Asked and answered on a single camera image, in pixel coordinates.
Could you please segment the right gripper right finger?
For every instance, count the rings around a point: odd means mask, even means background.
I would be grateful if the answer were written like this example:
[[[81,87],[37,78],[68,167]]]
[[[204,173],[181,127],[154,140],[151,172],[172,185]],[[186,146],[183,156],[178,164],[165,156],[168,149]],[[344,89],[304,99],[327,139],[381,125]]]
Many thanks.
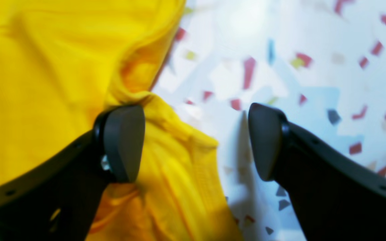
[[[257,173],[287,191],[308,241],[386,241],[386,178],[349,160],[277,109],[248,111]]]

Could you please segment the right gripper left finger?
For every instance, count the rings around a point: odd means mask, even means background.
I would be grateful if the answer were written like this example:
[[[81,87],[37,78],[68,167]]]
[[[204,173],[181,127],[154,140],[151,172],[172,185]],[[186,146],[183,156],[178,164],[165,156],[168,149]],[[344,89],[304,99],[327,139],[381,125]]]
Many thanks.
[[[136,181],[144,136],[143,107],[114,106],[51,159],[0,185],[0,241],[84,241],[107,186]]]

